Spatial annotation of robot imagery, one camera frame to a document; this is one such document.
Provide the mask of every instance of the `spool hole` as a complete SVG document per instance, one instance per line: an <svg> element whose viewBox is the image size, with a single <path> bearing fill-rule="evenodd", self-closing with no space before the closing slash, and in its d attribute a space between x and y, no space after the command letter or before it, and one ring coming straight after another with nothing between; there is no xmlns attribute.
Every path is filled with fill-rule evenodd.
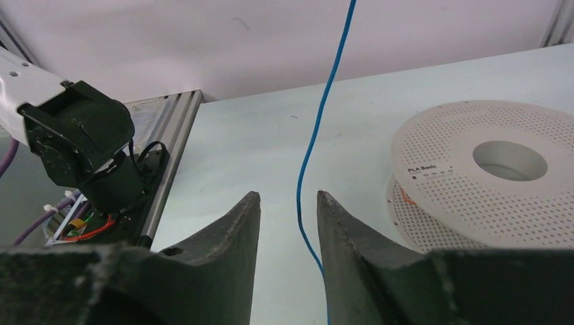
<svg viewBox="0 0 574 325"><path fill-rule="evenodd" d="M541 154L514 142L479 144L472 157L482 170L509 181L533 181L548 171L548 163Z"/></svg>

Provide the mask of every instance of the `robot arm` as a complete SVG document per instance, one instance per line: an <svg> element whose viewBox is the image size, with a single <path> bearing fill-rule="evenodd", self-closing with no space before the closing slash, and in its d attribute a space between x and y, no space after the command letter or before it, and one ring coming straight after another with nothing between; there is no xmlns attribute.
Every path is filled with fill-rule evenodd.
<svg viewBox="0 0 574 325"><path fill-rule="evenodd" d="M136 202L144 186L123 152L135 127L126 107L0 49L0 125L39 156L50 179L78 188L103 213Z"/></svg>

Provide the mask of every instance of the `white background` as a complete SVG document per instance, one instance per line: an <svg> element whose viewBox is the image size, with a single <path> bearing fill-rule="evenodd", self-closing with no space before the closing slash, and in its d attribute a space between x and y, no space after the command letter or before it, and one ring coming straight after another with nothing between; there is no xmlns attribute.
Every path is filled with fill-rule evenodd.
<svg viewBox="0 0 574 325"><path fill-rule="evenodd" d="M127 102L322 83L349 0L0 0L41 65ZM339 79L534 49L556 0L359 0Z"/></svg>

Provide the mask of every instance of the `white spool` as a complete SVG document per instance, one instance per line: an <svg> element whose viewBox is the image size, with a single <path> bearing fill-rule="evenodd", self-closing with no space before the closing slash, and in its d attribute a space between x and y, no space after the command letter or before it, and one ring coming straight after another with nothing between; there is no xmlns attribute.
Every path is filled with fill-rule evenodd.
<svg viewBox="0 0 574 325"><path fill-rule="evenodd" d="M479 242L454 232L418 205L403 198L401 185L391 177L387 188L389 214L397 231L408 246L419 253L437 249L485 248Z"/></svg>
<svg viewBox="0 0 574 325"><path fill-rule="evenodd" d="M487 246L574 247L574 116L477 100L430 108L393 138L417 205Z"/></svg>

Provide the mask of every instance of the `white table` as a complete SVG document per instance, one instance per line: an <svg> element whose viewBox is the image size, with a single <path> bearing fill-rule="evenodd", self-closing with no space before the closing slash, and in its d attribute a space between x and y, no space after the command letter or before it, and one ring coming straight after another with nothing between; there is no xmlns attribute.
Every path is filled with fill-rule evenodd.
<svg viewBox="0 0 574 325"><path fill-rule="evenodd" d="M154 239L154 251L175 244L225 214L248 191L258 191L252 324L326 323L322 279L299 234L295 208L297 176L323 88L201 105ZM425 108L477 99L574 112L574 45L335 83L303 187L304 224L316 250L319 189L402 242L384 199L394 132Z"/></svg>

